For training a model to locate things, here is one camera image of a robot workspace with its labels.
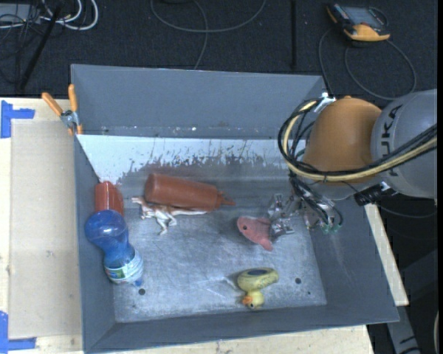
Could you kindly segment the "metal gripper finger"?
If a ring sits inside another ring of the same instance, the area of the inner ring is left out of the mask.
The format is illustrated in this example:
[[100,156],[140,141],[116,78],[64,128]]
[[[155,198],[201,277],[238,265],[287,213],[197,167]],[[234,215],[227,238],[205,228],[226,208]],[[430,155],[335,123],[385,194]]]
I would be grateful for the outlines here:
[[271,198],[267,209],[270,217],[289,217],[295,213],[295,196],[277,193]]
[[277,240],[285,235],[292,235],[295,233],[292,227],[292,220],[290,218],[278,218],[272,221],[269,228],[269,235],[271,240]]

